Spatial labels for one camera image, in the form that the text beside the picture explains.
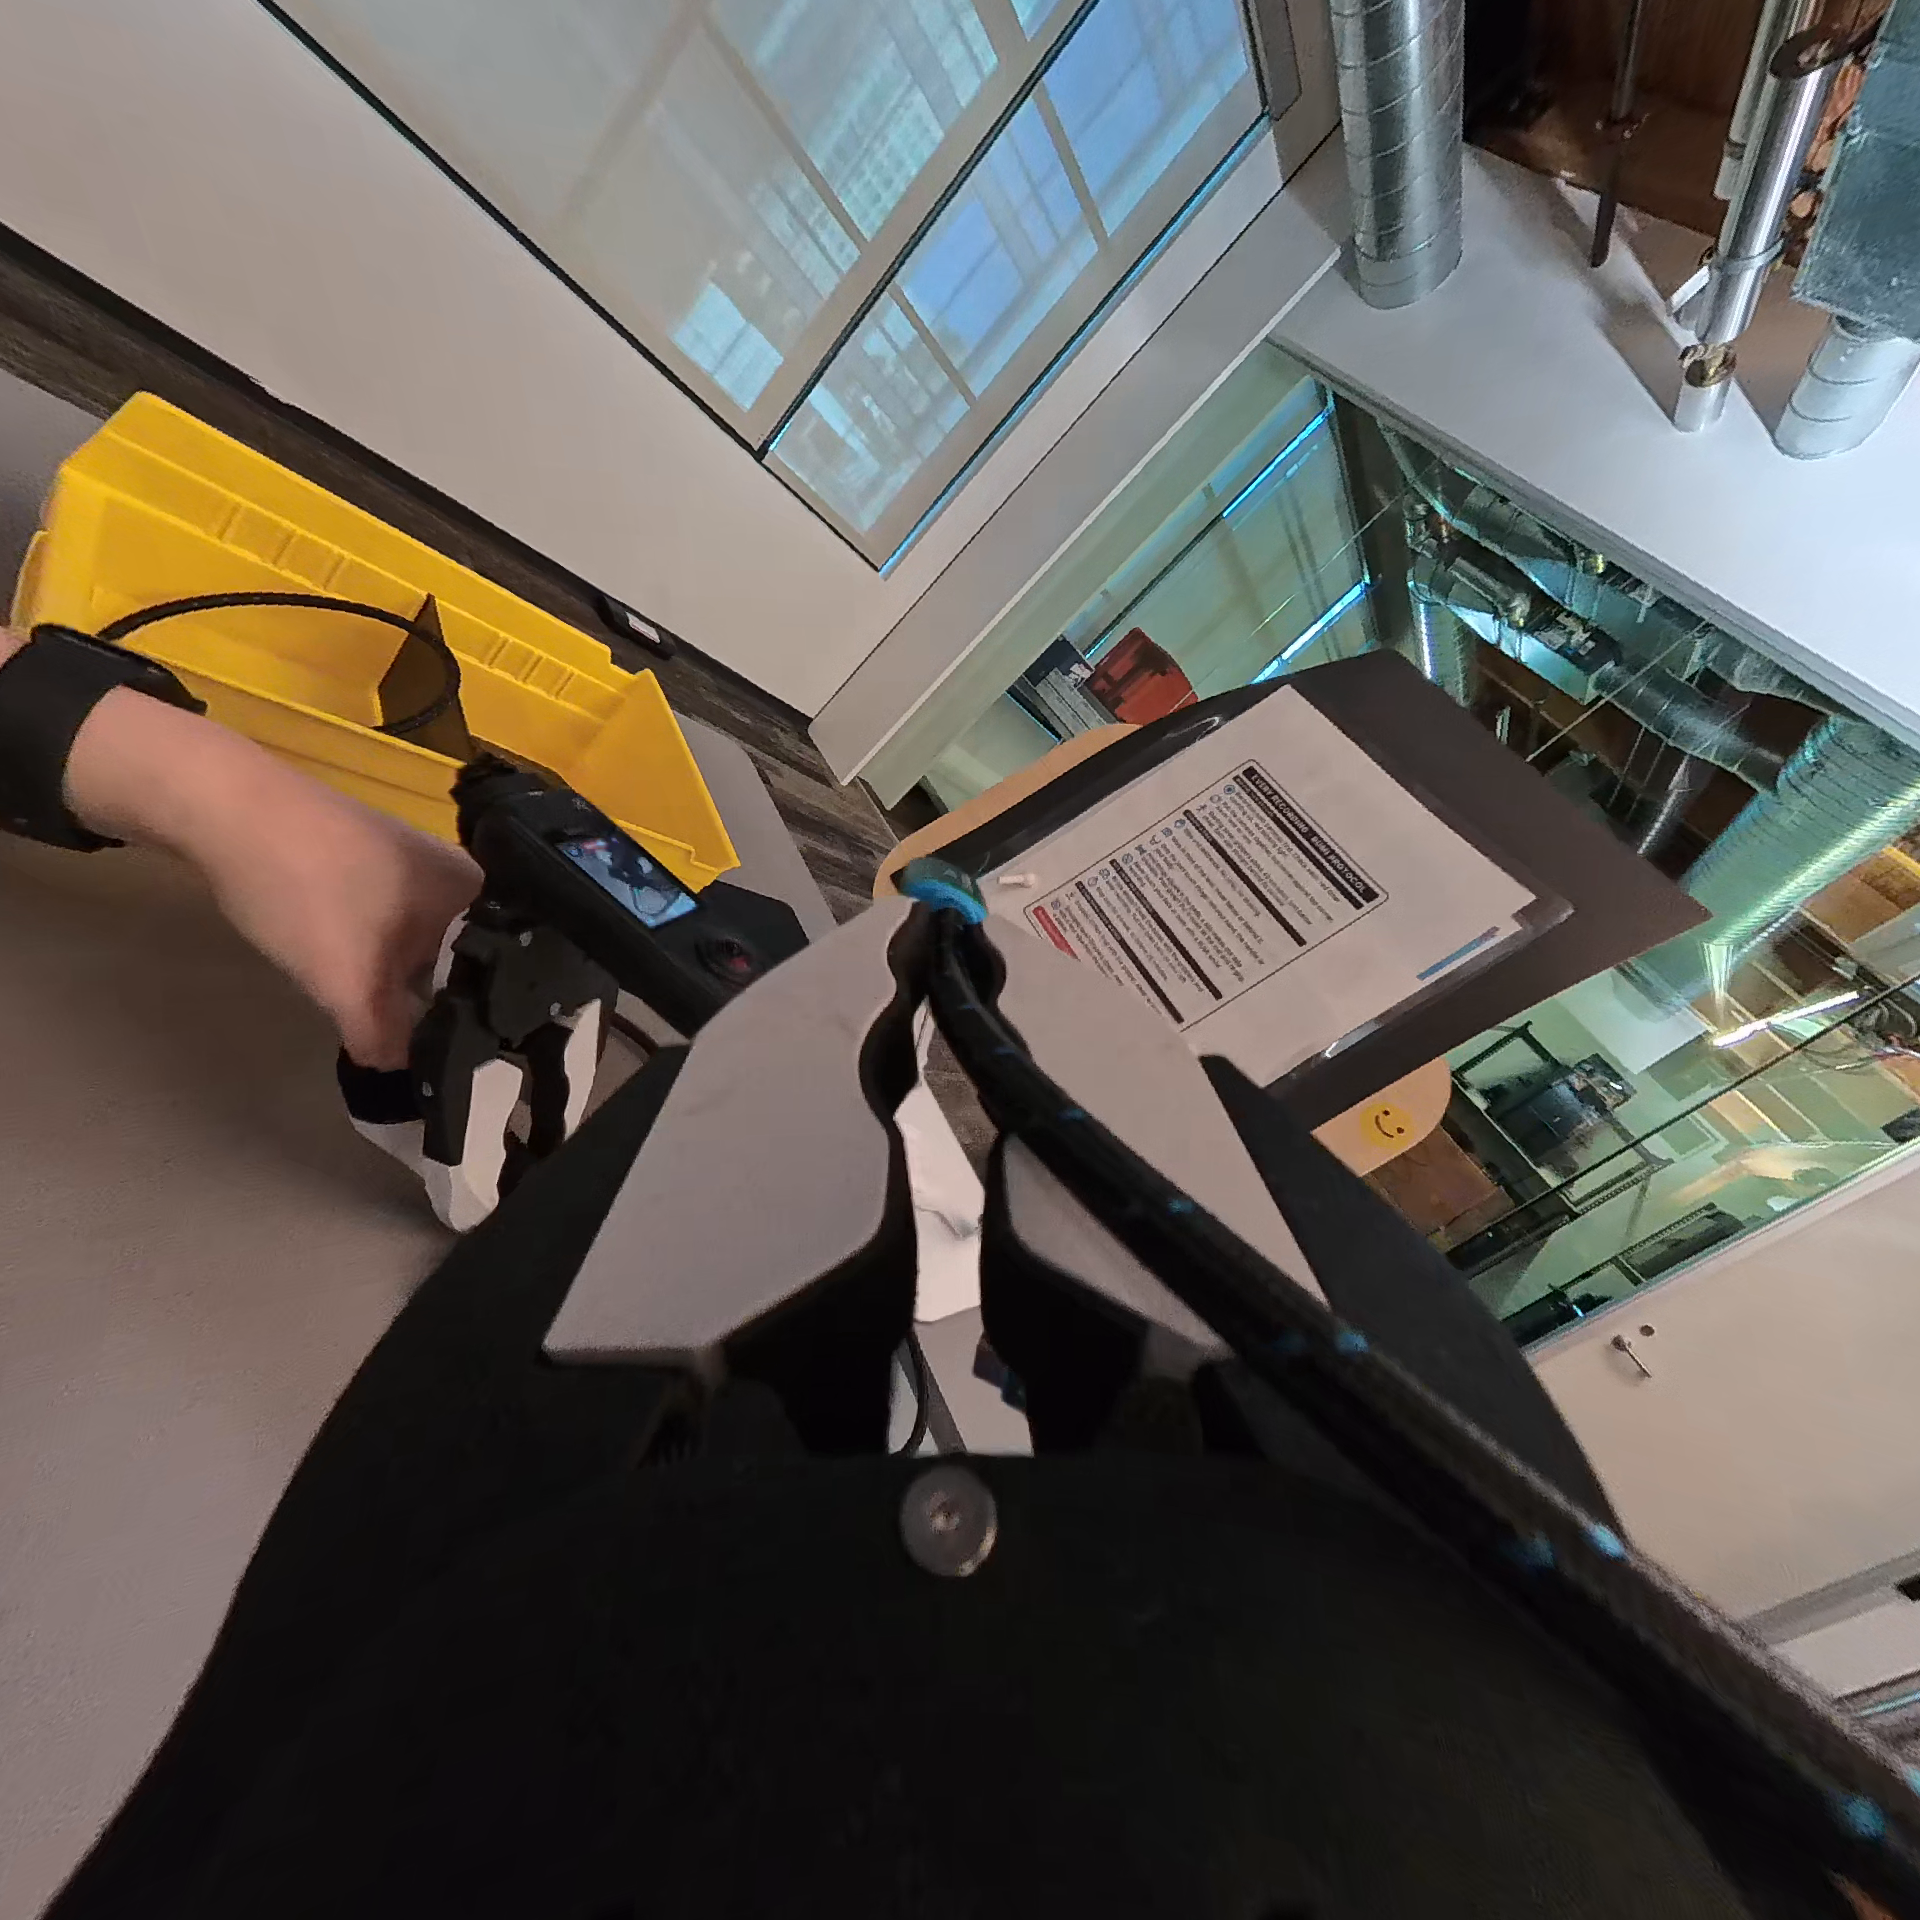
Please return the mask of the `person's left hand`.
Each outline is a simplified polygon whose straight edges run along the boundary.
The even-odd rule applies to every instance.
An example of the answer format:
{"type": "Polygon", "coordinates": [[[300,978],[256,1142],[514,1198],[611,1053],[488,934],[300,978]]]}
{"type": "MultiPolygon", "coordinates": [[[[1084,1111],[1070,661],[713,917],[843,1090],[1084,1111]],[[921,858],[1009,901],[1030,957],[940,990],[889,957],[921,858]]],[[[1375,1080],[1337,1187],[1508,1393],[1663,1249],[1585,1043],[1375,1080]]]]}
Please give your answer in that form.
{"type": "Polygon", "coordinates": [[[481,887],[467,851],[127,688],[82,724],[62,786],[84,827],[190,865],[349,1059],[407,1066],[445,934],[481,887]]]}

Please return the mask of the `silver pipe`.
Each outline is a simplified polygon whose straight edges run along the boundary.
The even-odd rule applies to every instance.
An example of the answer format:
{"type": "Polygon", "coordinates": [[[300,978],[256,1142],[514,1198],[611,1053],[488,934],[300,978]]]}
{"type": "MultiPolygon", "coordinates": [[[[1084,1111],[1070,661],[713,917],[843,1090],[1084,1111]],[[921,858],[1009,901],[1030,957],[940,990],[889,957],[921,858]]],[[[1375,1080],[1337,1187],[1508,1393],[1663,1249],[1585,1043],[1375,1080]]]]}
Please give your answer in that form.
{"type": "Polygon", "coordinates": [[[1852,42],[1822,3],[1759,9],[1714,180],[1723,216],[1697,269],[1667,301],[1685,333],[1670,412],[1684,433],[1711,427],[1725,409],[1738,342],[1779,258],[1788,210],[1852,42]]]}

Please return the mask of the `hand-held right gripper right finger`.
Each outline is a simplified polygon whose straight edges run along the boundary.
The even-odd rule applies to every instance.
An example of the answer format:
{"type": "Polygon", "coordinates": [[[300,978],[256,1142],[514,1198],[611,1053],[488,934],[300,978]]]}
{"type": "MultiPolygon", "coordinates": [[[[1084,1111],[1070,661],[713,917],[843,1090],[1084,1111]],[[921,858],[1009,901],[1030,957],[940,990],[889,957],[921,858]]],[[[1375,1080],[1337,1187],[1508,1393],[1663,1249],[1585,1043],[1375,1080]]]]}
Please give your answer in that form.
{"type": "Polygon", "coordinates": [[[999,1132],[999,1357],[1306,1357],[1331,1307],[1201,1062],[1015,924],[968,926],[968,1075],[999,1132]]]}

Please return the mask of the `yellow plastic bin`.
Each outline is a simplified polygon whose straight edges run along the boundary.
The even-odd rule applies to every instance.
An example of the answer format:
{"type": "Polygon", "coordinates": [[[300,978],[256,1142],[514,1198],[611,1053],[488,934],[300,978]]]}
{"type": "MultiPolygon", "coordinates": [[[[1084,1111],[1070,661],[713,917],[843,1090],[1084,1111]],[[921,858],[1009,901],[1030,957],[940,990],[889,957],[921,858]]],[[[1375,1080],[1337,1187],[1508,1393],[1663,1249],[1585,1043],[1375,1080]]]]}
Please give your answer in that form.
{"type": "Polygon", "coordinates": [[[158,395],[59,463],[12,591],[14,625],[124,639],[214,721],[452,841],[458,756],[432,721],[397,732],[445,667],[382,694],[423,609],[478,749],[571,788],[696,892],[737,867],[654,671],[158,395]]]}

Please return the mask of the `braided HDMI cable green plugs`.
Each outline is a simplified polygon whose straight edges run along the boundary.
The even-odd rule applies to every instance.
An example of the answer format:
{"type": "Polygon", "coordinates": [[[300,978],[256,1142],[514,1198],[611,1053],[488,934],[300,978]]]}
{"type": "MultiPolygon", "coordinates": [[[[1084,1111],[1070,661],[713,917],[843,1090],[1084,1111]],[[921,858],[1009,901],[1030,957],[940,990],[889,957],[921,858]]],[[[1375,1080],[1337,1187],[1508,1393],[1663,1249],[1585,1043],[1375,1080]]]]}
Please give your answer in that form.
{"type": "Polygon", "coordinates": [[[1370,1482],[1662,1731],[1694,1741],[1709,1785],[1886,1914],[1916,1916],[1908,1764],[1067,1094],[978,979],[989,913],[971,875],[915,856],[893,887],[929,912],[925,999],[996,1124],[1370,1482]]]}

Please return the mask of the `instruction sign board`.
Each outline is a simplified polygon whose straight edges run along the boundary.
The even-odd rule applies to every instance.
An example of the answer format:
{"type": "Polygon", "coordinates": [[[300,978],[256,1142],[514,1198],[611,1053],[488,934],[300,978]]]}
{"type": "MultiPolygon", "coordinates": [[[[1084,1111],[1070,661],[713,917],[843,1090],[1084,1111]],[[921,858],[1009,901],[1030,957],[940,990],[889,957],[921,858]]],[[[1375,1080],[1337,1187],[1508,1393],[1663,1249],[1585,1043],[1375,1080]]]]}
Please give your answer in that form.
{"type": "Polygon", "coordinates": [[[1707,912],[1389,651],[1109,726],[889,853],[1229,1062],[1355,1174],[1358,1116],[1707,912]]]}

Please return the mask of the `metal air duct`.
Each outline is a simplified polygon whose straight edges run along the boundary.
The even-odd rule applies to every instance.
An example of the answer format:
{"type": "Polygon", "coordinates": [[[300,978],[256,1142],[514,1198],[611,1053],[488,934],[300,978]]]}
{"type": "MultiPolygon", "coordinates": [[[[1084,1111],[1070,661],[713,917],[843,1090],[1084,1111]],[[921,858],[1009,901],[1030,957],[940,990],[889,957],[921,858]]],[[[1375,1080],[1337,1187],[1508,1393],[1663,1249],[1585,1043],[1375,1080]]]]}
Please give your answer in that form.
{"type": "Polygon", "coordinates": [[[1463,1],[1331,1],[1355,289],[1428,300],[1463,253],[1463,1]]]}

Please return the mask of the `large glass window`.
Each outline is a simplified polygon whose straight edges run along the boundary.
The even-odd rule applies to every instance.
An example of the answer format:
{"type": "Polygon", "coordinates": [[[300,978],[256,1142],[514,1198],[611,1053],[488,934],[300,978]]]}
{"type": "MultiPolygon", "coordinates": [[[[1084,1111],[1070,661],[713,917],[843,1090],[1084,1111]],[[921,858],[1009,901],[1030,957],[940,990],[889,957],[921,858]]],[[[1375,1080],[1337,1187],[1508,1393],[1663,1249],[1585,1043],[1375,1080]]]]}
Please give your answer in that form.
{"type": "Polygon", "coordinates": [[[1229,1],[265,11],[875,569],[1268,129],[1229,1]]]}

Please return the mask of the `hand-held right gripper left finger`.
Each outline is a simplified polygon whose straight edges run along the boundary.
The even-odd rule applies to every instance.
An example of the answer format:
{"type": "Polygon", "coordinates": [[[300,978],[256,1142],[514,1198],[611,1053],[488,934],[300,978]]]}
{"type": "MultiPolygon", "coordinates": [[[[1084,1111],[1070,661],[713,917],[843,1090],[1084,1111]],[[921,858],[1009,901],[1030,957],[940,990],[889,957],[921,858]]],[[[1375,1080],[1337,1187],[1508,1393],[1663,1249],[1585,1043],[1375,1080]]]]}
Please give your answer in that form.
{"type": "Polygon", "coordinates": [[[931,924],[906,898],[758,979],[686,1046],[543,1336],[568,1363],[888,1369],[917,1244],[900,1106],[931,924]]]}

